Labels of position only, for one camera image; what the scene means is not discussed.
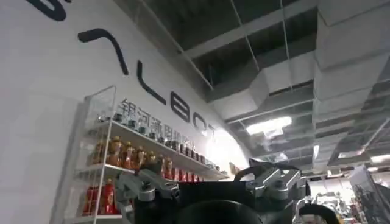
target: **signage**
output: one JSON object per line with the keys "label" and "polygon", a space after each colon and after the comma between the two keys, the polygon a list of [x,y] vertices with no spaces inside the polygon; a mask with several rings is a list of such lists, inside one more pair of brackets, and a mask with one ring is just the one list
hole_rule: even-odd
{"label": "signage", "polygon": [[[66,19],[66,11],[59,0],[47,0],[48,3],[52,5],[52,8],[48,7],[46,4],[42,3],[41,0],[26,0],[32,6],[34,6],[41,13],[46,15],[48,18],[53,19],[54,21],[62,22]],[[116,52],[116,56],[119,61],[119,65],[122,69],[122,73],[124,75],[129,75],[129,70],[127,69],[126,61],[123,57],[121,47],[115,37],[105,29],[97,28],[87,30],[77,34],[78,39],[82,43],[88,43],[93,40],[97,40],[100,38],[106,38],[110,40],[111,44],[114,47]],[[166,99],[159,95],[156,91],[154,91],[150,86],[148,86],[143,80],[143,64],[140,60],[138,60],[136,74],[138,81],[142,88],[148,92],[151,96],[153,96],[156,100],[158,100],[163,105],[166,105]],[[197,112],[191,111],[191,107],[186,103],[177,93],[171,91],[170,93],[170,107],[174,114],[176,114],[179,118],[187,123],[192,123],[195,129],[201,133],[203,136],[207,135],[207,131],[211,131],[213,137],[214,128],[207,124],[206,120]]]}

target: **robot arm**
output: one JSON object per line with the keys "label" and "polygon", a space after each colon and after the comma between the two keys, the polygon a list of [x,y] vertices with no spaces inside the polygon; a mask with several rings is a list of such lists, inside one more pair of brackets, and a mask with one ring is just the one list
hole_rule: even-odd
{"label": "robot arm", "polygon": [[198,183],[168,181],[143,169],[117,178],[115,203],[124,224],[299,223],[307,187],[299,170],[284,175],[276,166],[253,181]]}

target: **ceiling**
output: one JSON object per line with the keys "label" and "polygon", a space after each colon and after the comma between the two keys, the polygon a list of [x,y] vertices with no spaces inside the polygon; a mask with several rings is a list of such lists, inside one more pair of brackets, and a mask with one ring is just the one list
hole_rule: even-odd
{"label": "ceiling", "polygon": [[[334,1],[321,0],[116,1],[167,60],[185,71],[253,157],[275,161],[284,153],[288,159],[280,163],[318,173],[369,164],[371,156],[388,150],[388,57],[355,61],[346,58],[348,49],[340,50],[351,44],[352,52],[355,44],[353,56],[370,54],[357,52],[361,43],[346,39],[354,30],[342,26],[378,5],[337,14]],[[344,22],[348,13],[352,19]],[[246,131],[281,116],[293,119],[282,135],[267,139]],[[361,149],[360,155],[339,158]]]}

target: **product display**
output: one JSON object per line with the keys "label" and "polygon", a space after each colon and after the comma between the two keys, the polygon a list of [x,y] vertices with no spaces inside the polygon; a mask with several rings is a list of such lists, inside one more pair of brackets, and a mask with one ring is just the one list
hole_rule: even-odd
{"label": "product display", "polygon": [[114,207],[114,184],[111,179],[108,179],[105,186],[102,188],[100,215],[115,214]]}
{"label": "product display", "polygon": [[92,164],[99,164],[103,162],[104,149],[105,144],[104,141],[101,140],[96,144],[95,150],[92,153]]}
{"label": "product display", "polygon": [[137,122],[135,120],[129,120],[127,126],[132,130],[135,130],[137,128]]}
{"label": "product display", "polygon": [[106,163],[113,166],[121,166],[119,163],[119,154],[123,151],[123,145],[121,138],[115,136],[108,145],[107,159]]}
{"label": "product display", "polygon": [[164,178],[173,180],[172,177],[172,161],[167,158],[164,163]]}
{"label": "product display", "polygon": [[188,156],[188,157],[191,157],[191,149],[189,147],[185,147],[185,155]]}
{"label": "product display", "polygon": [[113,118],[114,121],[121,123],[122,122],[122,115],[119,113],[114,114]]}
{"label": "product display", "polygon": [[132,169],[132,155],[135,151],[135,148],[132,146],[131,142],[126,143],[126,149],[123,150],[123,153],[121,154],[122,162],[121,165],[125,169]]}
{"label": "product display", "polygon": [[144,156],[144,164],[146,165],[153,165],[157,162],[156,156],[154,155],[153,151],[146,152]]}
{"label": "product display", "polygon": [[83,208],[83,216],[92,215],[96,209],[98,200],[99,188],[97,186],[90,186],[85,194],[85,204]]}
{"label": "product display", "polygon": [[179,144],[177,143],[177,141],[172,141],[171,148],[175,151],[178,151],[178,147],[179,147]]}
{"label": "product display", "polygon": [[139,146],[138,149],[133,150],[131,157],[131,168],[132,170],[139,170],[145,160],[145,151],[142,146]]}
{"label": "product display", "polygon": [[167,146],[167,147],[169,147],[169,148],[171,148],[171,147],[172,147],[172,142],[168,140],[168,141],[166,141],[166,142],[164,143],[164,145]]}
{"label": "product display", "polygon": [[180,146],[179,146],[179,152],[180,152],[181,154],[185,154],[185,147],[184,147],[183,144],[180,144]]}
{"label": "product display", "polygon": [[172,168],[172,176],[174,181],[179,181],[179,168]]}
{"label": "product display", "polygon": [[85,111],[72,142],[79,149],[72,156],[74,171],[67,173],[70,189],[60,192],[69,199],[64,223],[119,223],[117,178],[139,175],[141,168],[169,181],[197,182],[202,179],[199,175],[210,181],[227,178],[201,164],[205,157],[200,149],[194,150],[192,136],[179,133],[174,124],[162,124],[126,99],[115,107],[115,88],[109,89],[86,97],[82,107]]}

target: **white wire shelf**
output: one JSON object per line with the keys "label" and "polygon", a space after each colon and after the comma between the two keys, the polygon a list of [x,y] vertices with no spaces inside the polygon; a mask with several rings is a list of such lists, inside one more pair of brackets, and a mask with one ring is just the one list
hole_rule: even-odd
{"label": "white wire shelf", "polygon": [[[65,224],[76,224],[76,223],[87,223],[87,222],[93,222],[94,217],[93,216],[82,216],[82,217],[76,217],[71,219],[65,219]],[[98,222],[101,221],[120,221],[122,219],[122,215],[98,215],[96,217]]]}
{"label": "white wire shelf", "polygon": [[[96,131],[101,128],[103,129],[106,128],[105,130],[108,130],[108,125],[109,122],[96,124],[91,129],[89,129],[88,132],[92,130]],[[207,180],[217,181],[217,180],[223,180],[229,178],[228,175],[225,175],[220,171],[217,171],[216,169],[208,167],[205,164],[196,161],[195,159],[192,159],[184,154],[181,154],[180,152],[175,151],[157,141],[154,141],[153,139],[150,139],[147,136],[142,135],[137,131],[134,131],[115,121],[112,122],[111,136],[120,136],[121,140],[124,142],[130,141],[133,145],[136,146],[141,145],[146,150],[151,150],[154,151],[155,153],[170,157],[175,167],[178,167],[188,172],[195,173],[196,175],[202,176]]]}
{"label": "white wire shelf", "polygon": [[129,170],[129,169],[125,169],[125,168],[118,167],[118,166],[100,163],[100,164],[93,164],[93,165],[87,166],[86,168],[76,170],[76,176],[81,177],[83,174],[102,170],[103,167],[105,167],[105,175],[107,175],[107,176],[116,176],[117,174],[119,174],[121,172],[131,173],[131,174],[135,173],[134,170]]}

